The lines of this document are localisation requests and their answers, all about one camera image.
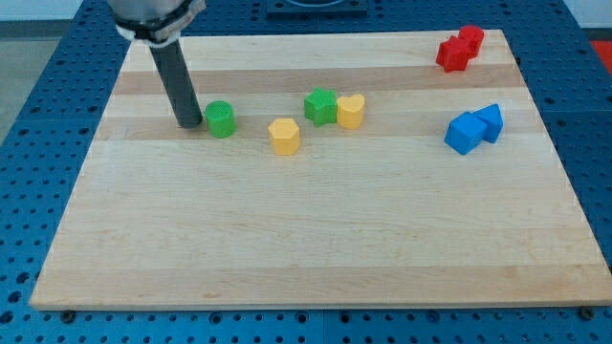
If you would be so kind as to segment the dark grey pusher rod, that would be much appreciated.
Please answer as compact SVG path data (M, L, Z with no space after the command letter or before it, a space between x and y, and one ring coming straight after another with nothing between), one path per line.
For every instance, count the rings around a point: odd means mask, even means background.
M150 52L178 125L186 129L198 127L203 117L180 42L151 48Z

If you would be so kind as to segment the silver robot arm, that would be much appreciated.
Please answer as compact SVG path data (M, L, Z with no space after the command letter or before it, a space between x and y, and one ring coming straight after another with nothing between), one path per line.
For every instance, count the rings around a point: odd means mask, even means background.
M149 48L178 125L198 127L203 116L180 37L205 0L108 0L108 6L118 33Z

